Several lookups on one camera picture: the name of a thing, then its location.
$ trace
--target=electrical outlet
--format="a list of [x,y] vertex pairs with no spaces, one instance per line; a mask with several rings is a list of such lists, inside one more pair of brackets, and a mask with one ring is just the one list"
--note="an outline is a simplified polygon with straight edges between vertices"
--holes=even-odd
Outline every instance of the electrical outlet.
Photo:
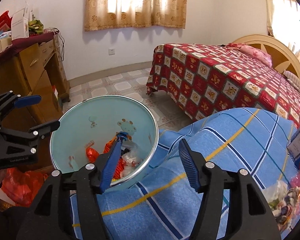
[[114,54],[115,54],[114,49],[109,49],[109,55],[114,55]]

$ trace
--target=striped pillow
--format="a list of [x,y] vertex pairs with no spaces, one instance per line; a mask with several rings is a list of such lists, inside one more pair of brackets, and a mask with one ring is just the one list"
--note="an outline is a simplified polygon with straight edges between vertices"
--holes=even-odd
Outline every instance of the striped pillow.
[[300,79],[290,71],[285,70],[283,74],[287,77],[288,82],[300,93]]

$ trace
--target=trash bin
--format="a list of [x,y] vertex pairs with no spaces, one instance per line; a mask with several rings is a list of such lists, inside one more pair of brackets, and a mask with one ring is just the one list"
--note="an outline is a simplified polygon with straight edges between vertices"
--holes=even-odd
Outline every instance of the trash bin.
[[117,132],[128,134],[127,145],[138,146],[143,161],[132,173],[113,181],[108,190],[131,187],[149,172],[149,161],[158,145],[159,128],[150,110],[142,103],[124,96],[101,96],[83,101],[60,119],[60,128],[50,140],[50,155],[55,169],[62,173],[77,171],[89,163],[85,148],[100,154]]

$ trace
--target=curtain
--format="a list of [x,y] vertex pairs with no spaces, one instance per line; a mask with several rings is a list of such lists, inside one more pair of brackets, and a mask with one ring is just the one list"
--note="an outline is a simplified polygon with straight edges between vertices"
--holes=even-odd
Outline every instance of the curtain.
[[186,26],[187,0],[86,0],[84,30]]
[[300,5],[296,0],[266,0],[267,27],[300,61]]

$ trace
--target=wooden dresser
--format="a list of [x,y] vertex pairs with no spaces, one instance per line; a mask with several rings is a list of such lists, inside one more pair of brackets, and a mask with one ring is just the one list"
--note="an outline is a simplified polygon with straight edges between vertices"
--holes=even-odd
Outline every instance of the wooden dresser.
[[[62,116],[52,86],[58,96],[69,100],[69,82],[61,61],[58,36],[46,43],[35,43],[9,60],[0,63],[0,94],[12,90],[21,96],[40,95],[39,104],[14,109],[2,122],[4,127],[28,131],[31,127],[59,119]],[[39,161],[25,165],[20,170],[38,170],[50,167],[50,138],[41,141],[38,149]]]

